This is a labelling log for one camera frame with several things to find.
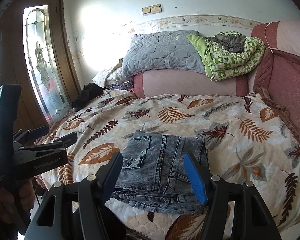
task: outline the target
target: gray quilted pillow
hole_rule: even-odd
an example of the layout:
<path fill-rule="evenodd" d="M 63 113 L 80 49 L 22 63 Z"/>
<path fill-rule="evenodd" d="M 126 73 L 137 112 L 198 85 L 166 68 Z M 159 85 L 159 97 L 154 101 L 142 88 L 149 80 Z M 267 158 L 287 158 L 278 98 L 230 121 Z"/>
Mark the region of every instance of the gray quilted pillow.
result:
<path fill-rule="evenodd" d="M 151 69 L 185 69 L 205 73 L 201 57 L 188 34 L 197 31 L 171 31 L 134 34 L 127 55 L 122 62 L 123 77 L 130 77 Z"/>

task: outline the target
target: door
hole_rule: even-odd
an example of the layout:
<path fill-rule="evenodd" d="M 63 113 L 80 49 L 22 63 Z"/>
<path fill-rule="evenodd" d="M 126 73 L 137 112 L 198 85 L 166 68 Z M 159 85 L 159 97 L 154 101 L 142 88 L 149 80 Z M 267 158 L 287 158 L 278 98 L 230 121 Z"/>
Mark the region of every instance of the door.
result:
<path fill-rule="evenodd" d="M 78 95 L 60 0 L 14 0 L 0 19 L 0 86 L 22 84 L 15 130 L 51 125 Z"/>

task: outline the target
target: gray cloth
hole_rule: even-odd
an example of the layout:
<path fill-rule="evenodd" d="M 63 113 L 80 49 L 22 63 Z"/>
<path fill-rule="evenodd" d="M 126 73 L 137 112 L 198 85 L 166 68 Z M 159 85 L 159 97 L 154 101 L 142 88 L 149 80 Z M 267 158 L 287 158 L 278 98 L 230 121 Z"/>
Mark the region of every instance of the gray cloth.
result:
<path fill-rule="evenodd" d="M 187 38 L 189 34 L 199 35 L 197 31 L 134 34 L 120 76 L 130 77 L 146 70 L 165 68 L 205 74 L 201 57 Z"/>
<path fill-rule="evenodd" d="M 192 153 L 208 166 L 204 138 L 136 131 L 123 150 L 123 166 L 112 197 L 145 211 L 203 214 L 183 165 Z"/>
<path fill-rule="evenodd" d="M 231 53 L 242 53 L 244 51 L 244 42 L 246 40 L 243 35 L 224 35 L 221 33 L 213 37 L 206 37 L 206 39 L 220 44 Z"/>

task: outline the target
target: leaf-patterned blanket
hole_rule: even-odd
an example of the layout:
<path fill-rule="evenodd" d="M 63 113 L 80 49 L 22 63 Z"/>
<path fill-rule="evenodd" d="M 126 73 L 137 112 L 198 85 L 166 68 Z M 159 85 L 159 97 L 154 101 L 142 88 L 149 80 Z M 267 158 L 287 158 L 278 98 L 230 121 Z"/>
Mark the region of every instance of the leaf-patterned blanket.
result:
<path fill-rule="evenodd" d="M 137 99 L 128 91 L 105 90 L 41 141 L 78 134 L 68 148 L 69 163 L 42 174 L 43 181 L 50 188 L 57 180 L 80 182 L 95 174 L 136 130 L 204 136 L 212 174 L 234 183 L 252 180 L 280 231 L 300 222 L 300 145 L 257 93 Z M 205 218 L 145 212 L 114 199 L 106 205 L 143 239 L 195 239 Z M 230 203 L 225 237 L 231 234 L 233 212 Z"/>

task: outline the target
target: human hand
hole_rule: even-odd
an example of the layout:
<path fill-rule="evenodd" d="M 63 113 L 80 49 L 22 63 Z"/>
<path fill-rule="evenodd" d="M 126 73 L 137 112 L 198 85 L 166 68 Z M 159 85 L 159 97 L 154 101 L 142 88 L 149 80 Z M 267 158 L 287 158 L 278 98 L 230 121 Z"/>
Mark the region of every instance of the human hand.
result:
<path fill-rule="evenodd" d="M 19 189 L 19 195 L 21 198 L 20 203 L 23 209 L 24 210 L 33 209 L 35 192 L 31 180 L 28 179 L 26 183 L 21 186 L 21 188 Z M 14 203 L 13 195 L 5 188 L 0 188 L 0 219 L 7 224 L 11 224 L 12 220 L 3 204 L 12 204 L 12 203 Z"/>

